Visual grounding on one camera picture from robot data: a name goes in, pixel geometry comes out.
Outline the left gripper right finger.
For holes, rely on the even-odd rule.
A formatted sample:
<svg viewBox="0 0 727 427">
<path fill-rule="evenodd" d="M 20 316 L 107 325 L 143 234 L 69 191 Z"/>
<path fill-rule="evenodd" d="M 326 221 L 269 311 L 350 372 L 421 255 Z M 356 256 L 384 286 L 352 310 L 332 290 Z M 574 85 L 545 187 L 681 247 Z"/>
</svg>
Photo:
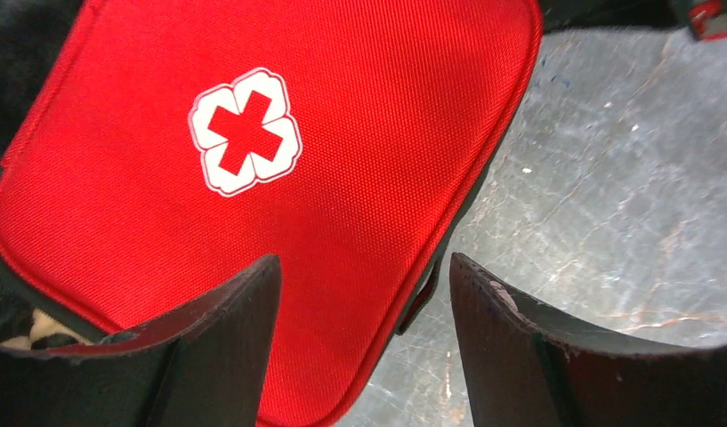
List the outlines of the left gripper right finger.
<svg viewBox="0 0 727 427">
<path fill-rule="evenodd" d="M 450 300 L 477 426 L 681 426 L 679 348 L 584 321 L 453 254 Z"/>
</svg>

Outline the red medicine kit case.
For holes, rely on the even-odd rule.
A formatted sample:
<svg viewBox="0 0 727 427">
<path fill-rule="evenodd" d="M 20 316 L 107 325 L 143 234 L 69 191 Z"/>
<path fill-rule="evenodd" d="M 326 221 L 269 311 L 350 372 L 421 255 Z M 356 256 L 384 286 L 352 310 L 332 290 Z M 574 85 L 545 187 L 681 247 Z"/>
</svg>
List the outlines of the red medicine kit case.
<svg viewBox="0 0 727 427">
<path fill-rule="evenodd" d="M 260 426 L 329 426 L 524 94 L 535 1 L 89 1 L 2 162 L 0 255 L 118 332 L 266 254 Z"/>
</svg>

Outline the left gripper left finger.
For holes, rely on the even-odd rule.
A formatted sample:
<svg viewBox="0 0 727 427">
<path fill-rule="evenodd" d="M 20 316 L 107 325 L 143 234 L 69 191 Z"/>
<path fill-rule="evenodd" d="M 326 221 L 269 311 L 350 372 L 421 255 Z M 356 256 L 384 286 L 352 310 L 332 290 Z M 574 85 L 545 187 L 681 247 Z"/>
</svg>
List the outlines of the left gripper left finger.
<svg viewBox="0 0 727 427">
<path fill-rule="evenodd" d="M 267 255 L 144 326 L 166 349 L 146 425 L 255 424 L 281 284 L 279 258 Z"/>
</svg>

